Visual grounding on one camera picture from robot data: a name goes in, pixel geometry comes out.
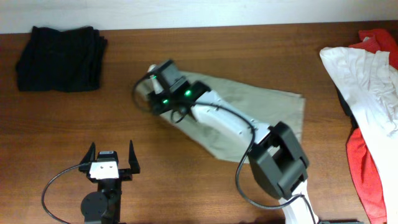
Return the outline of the khaki green shorts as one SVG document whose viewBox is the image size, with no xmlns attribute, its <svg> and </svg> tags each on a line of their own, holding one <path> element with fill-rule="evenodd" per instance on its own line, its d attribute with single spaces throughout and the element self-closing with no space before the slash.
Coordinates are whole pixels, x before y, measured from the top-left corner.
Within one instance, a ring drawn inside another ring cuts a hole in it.
<svg viewBox="0 0 398 224">
<path fill-rule="evenodd" d="M 189 82 L 201 81 L 211 89 L 254 119 L 275 125 L 279 121 L 287 124 L 296 138 L 302 140 L 305 98 L 296 93 L 271 90 L 235 82 L 232 80 L 212 77 L 201 73 L 182 72 Z M 238 146 L 217 130 L 197 123 L 193 118 L 186 117 L 175 125 L 191 139 L 203 146 L 217 159 L 239 162 L 247 146 Z"/>
</svg>

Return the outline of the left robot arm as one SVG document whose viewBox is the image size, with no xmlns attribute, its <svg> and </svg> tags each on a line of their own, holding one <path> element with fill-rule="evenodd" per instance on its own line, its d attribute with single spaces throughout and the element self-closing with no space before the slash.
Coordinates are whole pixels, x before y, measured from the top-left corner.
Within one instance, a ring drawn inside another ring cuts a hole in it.
<svg viewBox="0 0 398 224">
<path fill-rule="evenodd" d="M 80 210 L 87 224 L 119 224 L 121 222 L 122 182 L 132 180 L 131 169 L 120 169 L 116 151 L 96 152 L 91 144 L 78 170 L 97 185 L 81 201 Z"/>
</svg>

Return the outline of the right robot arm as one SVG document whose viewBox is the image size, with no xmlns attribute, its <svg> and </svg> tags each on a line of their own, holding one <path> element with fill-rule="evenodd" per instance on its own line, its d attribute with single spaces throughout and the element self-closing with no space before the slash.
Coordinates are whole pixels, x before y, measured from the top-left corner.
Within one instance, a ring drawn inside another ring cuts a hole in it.
<svg viewBox="0 0 398 224">
<path fill-rule="evenodd" d="M 263 210 L 282 210 L 286 223 L 319 223 L 307 190 L 309 160 L 287 124 L 280 121 L 271 126 L 250 117 L 206 83 L 189 81 L 173 60 L 151 65 L 135 82 L 132 93 L 144 83 L 150 85 L 145 95 L 148 105 L 143 107 L 132 98 L 140 110 L 156 115 L 178 113 L 180 119 L 189 116 L 244 148 L 234 181 L 245 201 Z M 239 178 L 246 161 L 258 186 L 278 205 L 260 204 L 244 193 Z"/>
</svg>

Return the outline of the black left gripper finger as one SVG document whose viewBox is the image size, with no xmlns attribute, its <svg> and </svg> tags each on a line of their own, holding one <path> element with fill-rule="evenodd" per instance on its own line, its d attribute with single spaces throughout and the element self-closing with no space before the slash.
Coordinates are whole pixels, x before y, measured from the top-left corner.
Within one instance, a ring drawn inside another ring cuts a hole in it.
<svg viewBox="0 0 398 224">
<path fill-rule="evenodd" d="M 133 145 L 132 140 L 130 140 L 130 142 L 129 142 L 128 163 L 130 165 L 131 174 L 140 174 L 141 173 L 141 168 L 140 168 L 139 162 L 137 160 L 137 157 L 136 157 L 136 154 L 134 151 L 134 145 Z"/>
<path fill-rule="evenodd" d="M 95 143 L 92 142 L 88 152 L 84 155 L 83 159 L 79 163 L 78 170 L 80 172 L 88 172 L 91 167 L 91 163 L 95 160 L 95 152 L 96 146 Z"/>
</svg>

